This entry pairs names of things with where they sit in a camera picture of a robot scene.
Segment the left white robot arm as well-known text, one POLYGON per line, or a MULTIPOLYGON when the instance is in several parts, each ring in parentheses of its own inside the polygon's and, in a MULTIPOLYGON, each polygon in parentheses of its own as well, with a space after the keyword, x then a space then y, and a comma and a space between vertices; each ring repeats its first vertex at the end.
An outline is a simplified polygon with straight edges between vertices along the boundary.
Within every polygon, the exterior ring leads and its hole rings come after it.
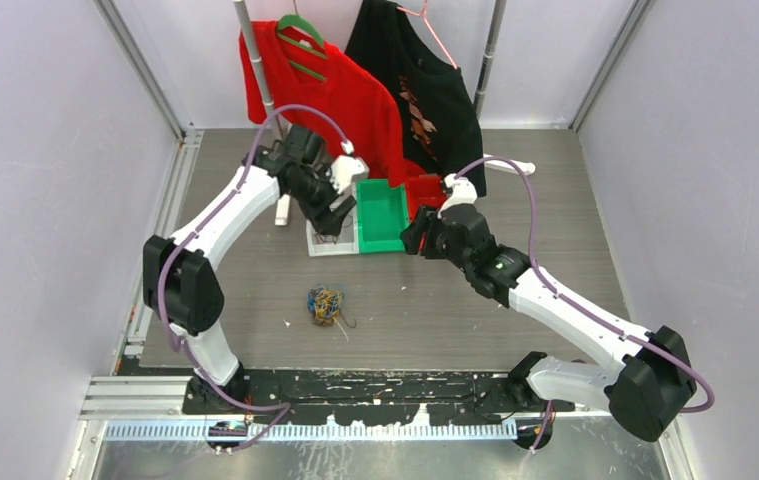
POLYGON ((339 235, 356 205, 350 187, 368 172, 350 141, 342 147, 327 159, 323 138, 299 126, 270 146, 254 142, 231 182, 198 215, 143 246, 144 303, 209 385, 210 403, 224 413, 243 406, 248 382, 220 322, 225 296, 217 269, 239 236, 283 196, 298 202, 317 233, 339 235))

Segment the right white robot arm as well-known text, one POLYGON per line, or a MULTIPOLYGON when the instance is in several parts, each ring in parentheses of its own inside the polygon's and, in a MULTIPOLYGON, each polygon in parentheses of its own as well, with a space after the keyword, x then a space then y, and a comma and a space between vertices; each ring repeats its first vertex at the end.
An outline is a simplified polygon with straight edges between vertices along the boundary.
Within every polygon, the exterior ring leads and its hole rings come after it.
POLYGON ((558 282, 532 258, 497 242, 471 205, 441 212, 419 207, 400 238, 409 255, 452 263, 482 297, 526 315, 586 353, 590 363, 531 352, 510 372, 510 396, 522 410, 545 401, 607 411, 634 437, 658 440, 697 391, 682 336, 650 331, 602 309, 558 282))

